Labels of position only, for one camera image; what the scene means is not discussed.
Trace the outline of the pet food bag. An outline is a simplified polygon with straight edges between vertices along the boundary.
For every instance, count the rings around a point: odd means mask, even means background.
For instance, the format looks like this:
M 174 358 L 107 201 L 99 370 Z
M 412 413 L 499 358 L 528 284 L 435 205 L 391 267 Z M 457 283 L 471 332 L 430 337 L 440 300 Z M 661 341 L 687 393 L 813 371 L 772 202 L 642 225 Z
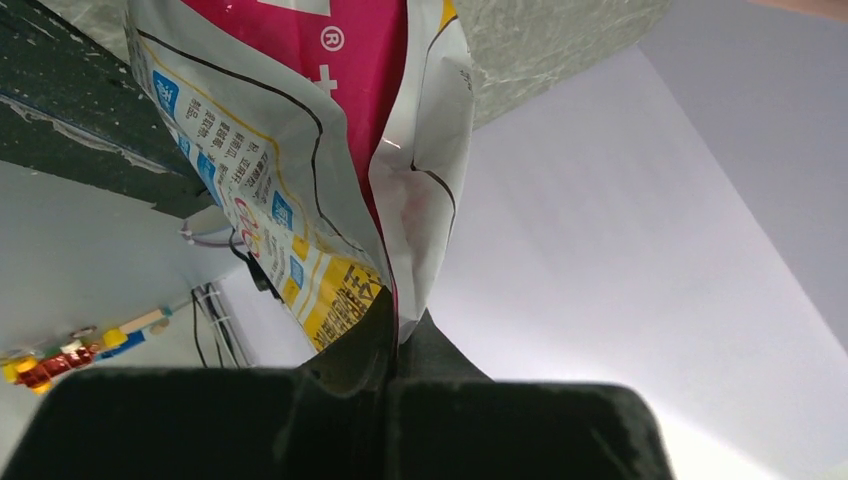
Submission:
M 130 1 L 131 67 L 313 345 L 381 293 L 401 340 L 453 230 L 474 117 L 449 1 Z

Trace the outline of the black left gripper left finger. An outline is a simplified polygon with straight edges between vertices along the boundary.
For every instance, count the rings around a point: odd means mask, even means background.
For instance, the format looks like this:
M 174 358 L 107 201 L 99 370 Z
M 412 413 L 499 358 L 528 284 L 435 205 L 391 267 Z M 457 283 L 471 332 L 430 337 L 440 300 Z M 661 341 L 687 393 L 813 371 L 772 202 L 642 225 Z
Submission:
M 47 395 L 5 479 L 380 479 L 398 319 L 382 290 L 303 365 L 95 368 Z

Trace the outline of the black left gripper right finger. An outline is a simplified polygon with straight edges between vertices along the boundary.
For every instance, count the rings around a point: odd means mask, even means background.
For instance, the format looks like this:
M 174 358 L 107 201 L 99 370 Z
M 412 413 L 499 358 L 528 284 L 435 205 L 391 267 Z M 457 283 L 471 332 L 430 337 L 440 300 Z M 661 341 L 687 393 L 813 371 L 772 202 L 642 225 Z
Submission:
M 497 382 L 424 315 L 387 399 L 390 479 L 671 479 L 656 418 L 605 383 Z

